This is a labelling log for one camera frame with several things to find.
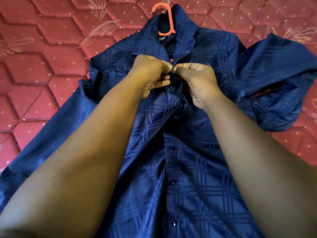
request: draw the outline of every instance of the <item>person's left arm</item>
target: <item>person's left arm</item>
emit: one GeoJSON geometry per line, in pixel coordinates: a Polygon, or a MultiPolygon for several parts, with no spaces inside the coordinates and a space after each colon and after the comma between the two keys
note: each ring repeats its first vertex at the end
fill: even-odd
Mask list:
{"type": "Polygon", "coordinates": [[[1,232],[94,237],[112,197],[139,102],[150,89],[170,84],[171,69],[154,57],[137,56],[129,74],[17,190],[0,216],[0,237],[1,232]]]}

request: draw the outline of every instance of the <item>clothes hanger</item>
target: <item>clothes hanger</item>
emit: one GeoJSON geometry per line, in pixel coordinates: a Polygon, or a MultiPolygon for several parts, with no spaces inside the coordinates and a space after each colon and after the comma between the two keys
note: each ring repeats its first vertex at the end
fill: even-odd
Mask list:
{"type": "Polygon", "coordinates": [[[152,12],[154,13],[156,8],[159,6],[163,6],[167,9],[168,11],[168,18],[170,20],[170,31],[168,33],[161,33],[160,31],[158,32],[159,36],[169,36],[172,33],[176,33],[175,29],[174,29],[174,24],[173,24],[173,17],[172,17],[172,10],[170,8],[170,6],[167,3],[164,2],[159,2],[157,4],[155,4],[152,8],[152,12]]]}

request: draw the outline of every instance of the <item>person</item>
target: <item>person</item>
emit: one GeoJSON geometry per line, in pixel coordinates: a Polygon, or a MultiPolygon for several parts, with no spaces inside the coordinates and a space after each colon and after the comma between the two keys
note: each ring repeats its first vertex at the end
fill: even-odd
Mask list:
{"type": "MultiPolygon", "coordinates": [[[[137,107],[170,84],[172,65],[136,57],[81,126],[22,184],[0,237],[94,237],[116,185],[137,107]]],[[[219,89],[212,67],[176,65],[214,128],[232,176],[266,237],[317,237],[317,171],[264,132],[219,89]]]]}

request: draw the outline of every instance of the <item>forearm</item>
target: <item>forearm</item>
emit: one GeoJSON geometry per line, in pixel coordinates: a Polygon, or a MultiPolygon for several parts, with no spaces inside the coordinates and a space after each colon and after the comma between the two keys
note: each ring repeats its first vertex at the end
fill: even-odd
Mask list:
{"type": "Polygon", "coordinates": [[[317,174],[223,94],[207,112],[234,180],[267,237],[317,237],[317,174]]]}
{"type": "Polygon", "coordinates": [[[23,227],[39,237],[94,236],[116,184],[142,85],[128,75],[108,92],[14,194],[0,229],[23,227]]]}

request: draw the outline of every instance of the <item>red quilted surface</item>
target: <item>red quilted surface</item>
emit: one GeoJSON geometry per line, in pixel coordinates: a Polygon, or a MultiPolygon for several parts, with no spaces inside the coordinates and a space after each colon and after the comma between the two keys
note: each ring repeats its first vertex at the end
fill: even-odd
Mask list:
{"type": "MultiPolygon", "coordinates": [[[[0,169],[89,78],[88,60],[140,30],[158,2],[247,47],[273,32],[317,55],[317,0],[0,0],[0,169]]],[[[272,136],[317,165],[317,82],[294,127],[272,136]]]]}

